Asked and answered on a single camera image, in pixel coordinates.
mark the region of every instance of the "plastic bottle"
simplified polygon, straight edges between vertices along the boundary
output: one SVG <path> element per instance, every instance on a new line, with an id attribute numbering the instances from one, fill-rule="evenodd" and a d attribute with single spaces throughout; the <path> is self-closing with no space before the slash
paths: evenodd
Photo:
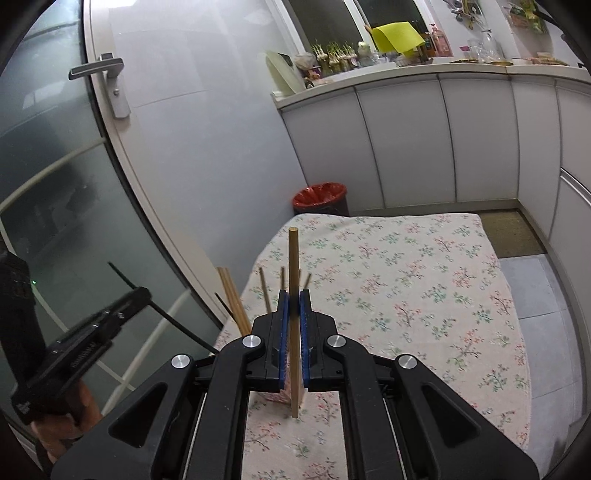
<path id="1" fill-rule="evenodd" d="M 431 33 L 431 37 L 433 38 L 433 44 L 435 45 L 435 50 L 437 50 L 438 57 L 451 57 L 452 56 L 452 49 L 449 46 L 449 42 L 447 37 L 442 30 L 439 30 L 434 23 L 430 24 L 433 28 L 433 32 Z"/>
<path id="2" fill-rule="evenodd" d="M 490 29 L 482 31 L 482 51 L 485 55 L 486 63 L 503 59 L 503 55 L 499 52 L 498 43 L 495 37 L 492 36 Z"/>

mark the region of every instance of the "floral tablecloth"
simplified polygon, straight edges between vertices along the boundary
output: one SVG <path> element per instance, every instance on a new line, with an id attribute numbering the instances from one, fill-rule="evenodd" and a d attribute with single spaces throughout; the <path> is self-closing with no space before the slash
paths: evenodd
<path id="1" fill-rule="evenodd" d="M 411 353 L 517 445 L 528 442 L 530 376 L 511 292 L 480 217 L 299 215 L 259 255 L 242 301 L 265 313 L 258 268 L 273 302 L 287 266 L 287 229 L 300 230 L 302 282 L 312 308 L 377 355 Z M 239 336 L 227 322 L 217 346 Z M 300 417 L 251 394 L 244 479 L 345 480 L 339 397 L 306 393 Z"/>

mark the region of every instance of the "glass door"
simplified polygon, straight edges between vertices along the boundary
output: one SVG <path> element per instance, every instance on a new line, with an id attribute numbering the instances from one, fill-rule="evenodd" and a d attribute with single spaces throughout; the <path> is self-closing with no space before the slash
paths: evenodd
<path id="1" fill-rule="evenodd" d="M 185 327 L 213 344 L 222 326 L 153 233 L 97 115 L 80 0 L 33 25 L 0 76 L 0 232 L 31 270 L 46 342 L 126 293 L 113 262 Z M 103 412 L 177 353 L 207 351 L 151 309 L 130 322 L 85 376 Z M 0 407 L 16 420 L 14 378 L 0 354 Z"/>

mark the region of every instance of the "yellow cloth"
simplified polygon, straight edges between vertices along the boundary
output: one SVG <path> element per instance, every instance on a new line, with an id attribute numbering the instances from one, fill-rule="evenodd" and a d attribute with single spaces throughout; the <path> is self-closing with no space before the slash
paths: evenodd
<path id="1" fill-rule="evenodd" d="M 382 53 L 392 50 L 404 53 L 425 43 L 421 35 L 408 22 L 389 23 L 373 28 L 371 36 Z"/>

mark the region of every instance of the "white cabinet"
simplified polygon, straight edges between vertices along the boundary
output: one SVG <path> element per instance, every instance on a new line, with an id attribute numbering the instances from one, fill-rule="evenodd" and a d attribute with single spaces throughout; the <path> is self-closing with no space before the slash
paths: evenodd
<path id="1" fill-rule="evenodd" d="M 358 87 L 386 207 L 455 201 L 453 151 L 435 75 Z"/>
<path id="2" fill-rule="evenodd" d="M 347 186 L 352 212 L 382 208 L 384 200 L 371 143 L 353 89 L 300 102 L 282 115 L 309 185 Z"/>
<path id="3" fill-rule="evenodd" d="M 585 199 L 566 181 L 561 180 L 556 218 L 550 236 L 550 245 L 568 276 L 588 331 L 591 330 L 590 203 L 588 198 Z M 583 338 L 582 342 L 588 345 L 589 339 Z"/>
<path id="4" fill-rule="evenodd" d="M 457 201 L 517 198 L 519 142 L 509 80 L 446 74 L 441 86 L 452 131 Z"/>
<path id="5" fill-rule="evenodd" d="M 562 125 L 562 166 L 591 187 L 591 86 L 557 81 Z"/>
<path id="6" fill-rule="evenodd" d="M 518 198 L 550 235 L 560 178 L 560 115 L 553 79 L 513 77 L 519 127 Z"/>

